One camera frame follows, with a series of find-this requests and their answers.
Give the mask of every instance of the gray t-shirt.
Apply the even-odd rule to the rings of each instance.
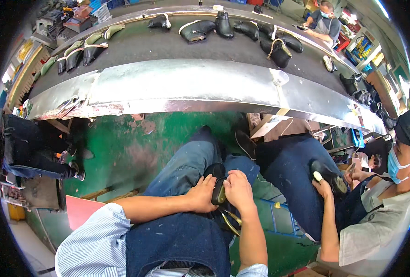
[[[335,42],[338,37],[339,33],[341,31],[341,22],[337,18],[333,18],[333,21],[331,21],[331,18],[325,18],[322,16],[320,13],[320,10],[317,10],[311,14],[311,17],[313,18],[314,23],[318,23],[320,20],[323,21],[324,25],[326,26],[327,29],[330,29],[330,33],[328,34],[331,39]]]

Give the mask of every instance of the workbench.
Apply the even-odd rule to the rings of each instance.
[[[125,24],[110,40],[109,47],[89,66],[57,74],[57,64],[41,76],[31,91],[33,104],[28,119],[95,117],[107,114],[140,114],[172,111],[222,111],[271,114],[273,122],[283,116],[326,124],[386,133],[382,121],[368,108],[360,107],[345,92],[339,74],[351,76],[355,67],[338,56],[323,41],[290,24],[251,12],[226,8],[230,22],[255,20],[274,23],[302,41],[304,51],[293,51],[285,69],[290,81],[277,85],[277,67],[267,60],[259,42],[235,33],[226,40],[210,33],[207,40],[187,44],[179,28],[194,20],[214,20],[217,11],[206,6],[149,9],[123,15],[94,26],[58,47],[51,55],[63,55],[73,42]],[[149,19],[167,13],[171,30],[147,29]],[[331,56],[338,71],[329,73],[323,56]],[[58,113],[74,95],[77,101]],[[360,107],[363,126],[354,105]]]

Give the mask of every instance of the striped shirt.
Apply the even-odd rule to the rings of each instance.
[[[93,215],[59,246],[55,269],[58,276],[120,276],[127,274],[125,234],[130,220],[122,206],[108,203]],[[207,277],[208,268],[194,263],[166,261],[152,269],[147,277]],[[241,270],[239,277],[267,277],[268,268],[254,264]]]

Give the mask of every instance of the green floor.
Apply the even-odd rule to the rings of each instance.
[[[84,160],[84,182],[66,180],[64,193],[83,196],[102,188],[113,186],[114,190],[98,198],[105,201],[135,188],[141,191],[153,180],[169,159],[189,136],[202,125],[208,125],[213,134],[224,142],[229,152],[242,153],[234,140],[234,130],[246,128],[246,119],[241,113],[159,113],[147,114],[145,120],[134,121],[130,115],[98,117],[89,126],[73,128],[75,139],[86,143],[95,158]],[[271,184],[260,182],[253,185],[255,198],[270,199],[278,196]],[[256,201],[260,220],[265,230],[272,230],[270,207]],[[286,211],[275,213],[278,230],[289,225]],[[55,247],[71,233],[65,212],[40,211],[43,224]],[[34,212],[27,213],[27,221],[36,234],[46,241],[42,227]],[[283,276],[299,269],[315,258],[318,246],[311,245],[307,238],[296,239],[265,232],[268,246],[269,276]],[[230,248],[232,274],[240,265],[238,240]]]

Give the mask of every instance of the blue face mask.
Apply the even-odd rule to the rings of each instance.
[[[320,14],[322,14],[322,16],[323,16],[324,18],[329,18],[329,17],[330,17],[330,14],[329,14],[329,13],[324,13],[324,12],[322,12],[322,10],[320,11]]]
[[[394,152],[394,147],[391,147],[390,153],[388,155],[388,174],[390,175],[391,179],[394,181],[394,183],[399,184],[400,182],[407,180],[408,176],[405,177],[403,180],[400,180],[396,177],[399,169],[405,169],[408,166],[410,166],[410,163],[407,165],[402,166],[397,157],[396,153]]]

